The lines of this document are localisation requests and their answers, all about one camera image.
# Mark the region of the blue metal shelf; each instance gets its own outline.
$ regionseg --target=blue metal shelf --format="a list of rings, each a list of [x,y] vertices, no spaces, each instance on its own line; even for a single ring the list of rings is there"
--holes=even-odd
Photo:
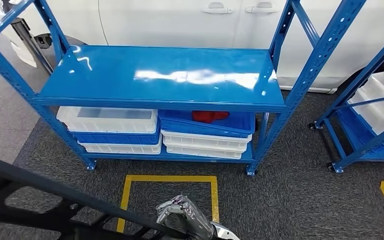
[[[348,115],[348,114],[353,114],[353,113],[351,112],[351,109],[344,108],[344,109],[338,110],[337,114],[338,115]],[[349,122],[349,121],[344,120],[344,118],[341,118],[341,117],[339,117],[338,120],[339,120],[339,123],[342,127],[343,132],[345,133],[345,135],[346,135],[349,143],[351,144],[352,148],[354,149],[354,151],[364,147],[364,144],[360,140],[361,137],[359,136],[359,134],[361,132],[355,131],[356,129],[359,129],[359,127],[357,127],[357,125],[362,125],[363,123],[362,122],[355,122],[355,121]],[[365,141],[365,143],[367,143],[370,140],[372,140],[372,139],[367,138],[364,141]],[[378,148],[376,150],[368,151],[365,154],[363,154],[362,156],[360,156],[359,159],[361,159],[362,161],[372,160],[374,162],[382,162],[382,161],[384,161],[384,147]]]
[[[22,0],[0,32],[34,3],[51,33],[58,66],[37,93],[0,53],[0,74],[93,170],[97,158],[248,163],[255,174],[281,130],[353,22],[365,0],[343,0],[319,36],[299,0],[287,0],[269,49],[69,45],[45,0]],[[276,70],[294,15],[313,51],[286,99]],[[260,137],[240,160],[168,154],[87,153],[49,106],[208,110],[264,113]],[[269,113],[274,113],[268,128]]]
[[[246,151],[242,153],[241,159],[228,159],[219,157],[193,156],[184,154],[167,153],[166,146],[161,146],[160,154],[116,154],[116,153],[84,153],[83,156],[92,159],[128,159],[128,160],[158,160],[176,162],[205,162],[205,163],[230,163],[251,164],[254,163],[251,143],[248,143]]]
[[[71,46],[38,95],[50,105],[280,112],[267,50]]]
[[[365,104],[371,104],[384,101],[384,97],[362,101],[353,104],[347,104],[354,93],[365,84],[370,75],[378,69],[384,62],[384,47],[363,68],[363,70],[355,77],[349,86],[340,94],[340,96],[330,105],[330,107],[321,115],[321,117],[310,124],[312,129],[321,129],[325,125],[329,132],[336,149],[339,152],[340,159],[337,162],[332,162],[329,169],[336,173],[343,173],[344,168],[355,162],[384,162],[384,131],[376,135],[371,127],[361,117],[356,117],[351,108]],[[350,142],[353,152],[346,155],[344,149],[338,139],[337,134],[330,124],[330,118],[338,116],[339,123]]]

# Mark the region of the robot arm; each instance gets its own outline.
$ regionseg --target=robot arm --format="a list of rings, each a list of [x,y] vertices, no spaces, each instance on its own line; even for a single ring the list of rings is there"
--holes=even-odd
[[[168,217],[176,215],[188,240],[240,240],[232,231],[221,224],[207,220],[195,204],[183,195],[178,195],[156,207],[157,223],[168,226]]]

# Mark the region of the carpet floor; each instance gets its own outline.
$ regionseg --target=carpet floor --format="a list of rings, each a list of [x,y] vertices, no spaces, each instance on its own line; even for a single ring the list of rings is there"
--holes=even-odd
[[[244,164],[99,159],[87,171],[80,159],[41,120],[34,127],[15,165],[64,183],[101,200],[120,205],[125,176],[216,176],[220,222],[242,240],[384,239],[384,163],[356,163],[343,174],[329,172],[337,157],[324,130],[314,121],[336,95],[308,93],[254,177]],[[128,210],[156,218],[155,206],[186,194],[211,218],[209,183],[134,182]],[[32,189],[8,199],[27,209],[46,209],[56,200]],[[90,221],[86,209],[78,218]],[[106,227],[116,229],[117,221]],[[133,226],[126,224],[128,231]],[[55,239],[55,232],[0,224],[0,240]]]

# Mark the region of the blue storage bin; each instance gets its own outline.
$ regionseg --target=blue storage bin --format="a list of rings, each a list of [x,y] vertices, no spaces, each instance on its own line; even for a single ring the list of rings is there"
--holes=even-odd
[[[80,132],[71,131],[71,134],[85,144],[138,144],[157,145],[160,137],[160,121],[156,123],[156,131],[146,133],[118,133],[118,132]]]
[[[185,134],[247,138],[255,132],[254,112],[230,112],[229,117],[212,123],[194,121],[192,111],[158,110],[161,129]]]
[[[344,107],[337,111],[341,122],[346,124],[357,136],[360,143],[365,145],[368,141],[376,137],[376,133],[366,120],[359,115],[352,107]],[[384,151],[384,143],[375,147],[370,152]]]

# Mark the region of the plastic crate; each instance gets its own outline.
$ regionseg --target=plastic crate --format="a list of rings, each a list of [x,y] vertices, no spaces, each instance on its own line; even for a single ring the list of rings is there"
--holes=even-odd
[[[159,110],[161,129],[169,132],[248,138],[255,132],[254,112],[230,112],[229,117],[212,123],[194,121],[192,111]]]
[[[352,108],[342,108],[337,112],[341,122],[352,129],[353,133],[357,136],[358,141],[365,145],[368,141],[376,137],[376,133],[372,127]],[[370,152],[384,151],[384,143],[372,149]]]
[[[384,98],[384,85],[377,79],[379,76],[376,74],[369,77],[368,81],[357,89],[347,103],[354,104]],[[384,131],[384,101],[353,106],[352,109],[364,119],[369,129],[375,134],[379,135]]]
[[[118,133],[118,132],[70,132],[79,143],[90,144],[139,144],[156,145],[160,138],[160,123],[154,133]]]
[[[226,151],[245,152],[247,144],[251,141],[253,135],[250,134],[248,138],[229,137],[229,136],[213,136],[201,135],[182,132],[161,131],[164,137],[164,143],[169,145],[185,144],[190,146],[201,146],[204,148],[211,148]]]
[[[155,109],[61,106],[56,118],[70,132],[152,134],[157,129]]]
[[[242,152],[237,151],[216,150],[188,145],[170,145],[165,142],[164,145],[166,146],[166,151],[169,154],[183,154],[224,159],[241,159],[242,157]]]
[[[161,142],[163,137],[160,135],[158,144],[106,144],[106,143],[83,143],[78,144],[86,148],[88,153],[106,153],[106,154],[153,154],[161,153]]]

